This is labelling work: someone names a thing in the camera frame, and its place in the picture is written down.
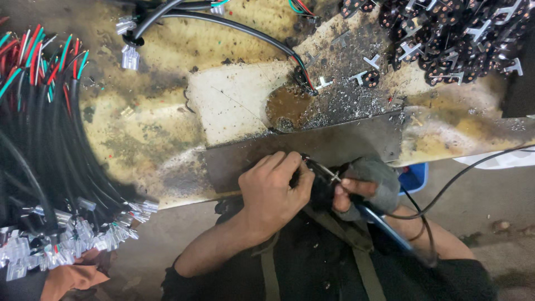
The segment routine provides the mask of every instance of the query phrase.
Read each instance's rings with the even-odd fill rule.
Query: connector
[[[130,17],[122,17],[119,18],[119,22],[115,24],[115,32],[119,35],[125,34],[127,31],[131,31],[134,28],[137,27],[136,22],[134,22],[133,18]]]
[[[123,53],[121,67],[137,71],[139,67],[139,53],[135,51],[135,48],[125,45],[121,52]]]

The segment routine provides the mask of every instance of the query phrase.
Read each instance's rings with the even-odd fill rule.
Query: gray strap
[[[363,236],[354,227],[346,227],[344,229],[329,213],[315,212],[310,206],[305,206],[303,211],[317,223],[325,227],[325,229],[352,247],[353,256],[355,257],[358,271],[361,274],[362,284],[368,294],[368,299],[370,301],[386,301],[383,288],[370,258],[370,251],[373,248],[371,239]]]
[[[379,282],[373,262],[370,258],[370,253],[363,252],[359,249],[353,249],[353,256],[357,263],[358,271],[361,273],[362,284],[368,294],[370,301],[386,301],[383,287]]]
[[[279,241],[280,233],[277,232],[267,242],[268,245],[261,250],[253,252],[251,256],[260,255],[262,262],[262,273],[264,274],[264,287],[266,301],[280,301],[279,281],[275,271],[275,261],[273,259],[273,249]]]

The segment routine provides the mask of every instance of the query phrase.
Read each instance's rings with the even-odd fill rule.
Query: right hand
[[[297,169],[298,185],[291,188],[289,182]],[[308,203],[314,177],[297,152],[266,156],[240,176],[244,207],[237,216],[255,244],[268,240]]]

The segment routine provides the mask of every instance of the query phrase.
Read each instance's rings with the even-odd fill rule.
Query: dirty workbench
[[[506,83],[497,77],[432,89],[413,63],[382,74],[375,89],[349,81],[369,68],[362,58],[383,53],[388,41],[377,22],[378,8],[342,20],[337,7],[333,0],[319,0],[316,12],[324,20],[311,32],[285,1],[225,5],[225,18],[280,41],[296,37],[294,50],[305,62],[305,52],[319,55],[309,67],[311,80],[317,85],[324,77],[333,84],[306,106],[289,104],[295,131],[403,109],[401,141],[392,141],[401,147],[391,162],[396,166],[535,143],[534,120],[500,118]],[[60,40],[73,33],[90,49],[80,107],[95,154],[112,177],[134,184],[161,208],[225,196],[210,184],[202,151],[269,134],[266,99],[294,66],[247,34],[199,20],[165,19],[144,35],[140,69],[123,70],[123,42],[114,28],[119,17],[130,14],[127,9],[103,0],[37,0],[6,2],[0,10],[0,16],[11,17],[1,30],[21,33],[40,22]],[[331,45],[347,31],[345,47]],[[395,92],[406,97],[403,107],[388,105]]]

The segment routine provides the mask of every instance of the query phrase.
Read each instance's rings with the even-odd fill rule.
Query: black sleeve
[[[199,300],[199,294],[212,280],[213,273],[191,278],[183,277],[174,269],[173,263],[171,267],[165,269],[165,279],[161,286],[162,301]]]

